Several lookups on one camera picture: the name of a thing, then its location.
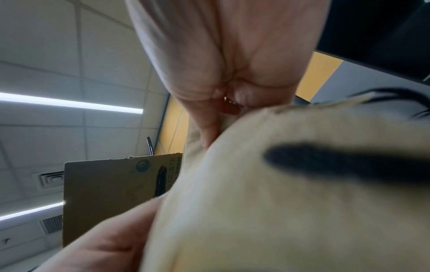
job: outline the linear fluorescent light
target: linear fluorescent light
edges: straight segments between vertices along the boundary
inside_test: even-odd
[[[96,104],[96,103],[38,97],[38,96],[31,96],[31,95],[8,94],[8,93],[2,93],[2,92],[0,92],[0,101],[47,105],[47,106],[59,106],[59,107],[67,107],[67,108],[86,108],[86,109],[94,109],[94,110],[109,111],[109,112],[127,112],[127,113],[143,114],[142,108],[119,107],[119,106],[111,106],[111,105]]]
[[[51,205],[47,205],[47,206],[43,206],[43,207],[39,207],[39,208],[35,208],[35,209],[31,209],[31,210],[27,210],[27,211],[23,211],[23,212],[16,212],[16,213],[12,213],[12,214],[8,214],[5,216],[0,216],[0,221],[4,221],[7,219],[11,219],[11,218],[15,218],[18,216],[25,216],[31,213],[35,213],[35,212],[40,212],[40,211],[45,211],[45,210],[49,210],[55,207],[59,207],[62,206],[64,204],[63,202],[59,202],[59,203],[55,203],[55,204],[51,204]]]

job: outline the beige bag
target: beige bag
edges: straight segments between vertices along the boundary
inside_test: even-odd
[[[430,271],[430,131],[348,104],[255,111],[207,151],[191,122],[141,271]],[[278,147],[307,155],[281,149],[283,165]],[[399,176],[366,174],[369,161]]]

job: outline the vent grille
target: vent grille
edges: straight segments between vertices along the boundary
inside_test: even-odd
[[[64,171],[36,173],[32,178],[39,190],[54,188],[64,184]]]
[[[46,235],[61,231],[63,229],[63,215],[54,216],[40,221]]]

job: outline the blue circular logo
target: blue circular logo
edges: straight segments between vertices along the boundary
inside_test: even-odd
[[[146,172],[149,170],[149,168],[151,167],[151,162],[148,160],[141,160],[138,162],[138,164],[136,165],[136,170],[138,172]]]

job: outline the yellow wall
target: yellow wall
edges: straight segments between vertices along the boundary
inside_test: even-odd
[[[341,63],[340,59],[315,52],[297,89],[297,95],[310,101]],[[188,120],[187,111],[170,96],[155,149],[156,155],[184,152]]]
[[[342,62],[343,60],[315,52],[297,89],[297,96],[310,101]]]
[[[155,155],[184,152],[188,120],[188,112],[173,96],[170,96]]]

